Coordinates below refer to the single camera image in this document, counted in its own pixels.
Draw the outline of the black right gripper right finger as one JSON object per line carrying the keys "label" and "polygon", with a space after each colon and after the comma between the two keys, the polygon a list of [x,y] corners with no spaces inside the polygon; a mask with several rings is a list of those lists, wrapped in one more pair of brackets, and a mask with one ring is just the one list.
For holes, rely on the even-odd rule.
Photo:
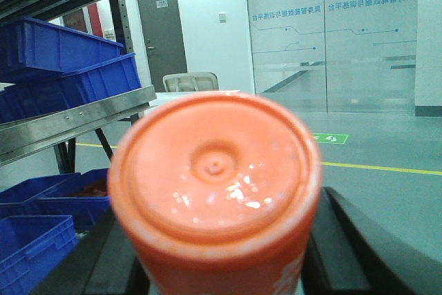
{"label": "black right gripper right finger", "polygon": [[302,268],[305,294],[440,294],[441,263],[324,187]]}

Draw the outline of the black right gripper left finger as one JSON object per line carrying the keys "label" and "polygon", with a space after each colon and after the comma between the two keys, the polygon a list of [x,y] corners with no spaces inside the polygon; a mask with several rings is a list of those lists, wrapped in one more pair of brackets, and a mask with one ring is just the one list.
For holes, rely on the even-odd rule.
{"label": "black right gripper left finger", "polygon": [[31,293],[148,294],[149,286],[130,240],[108,209]]}

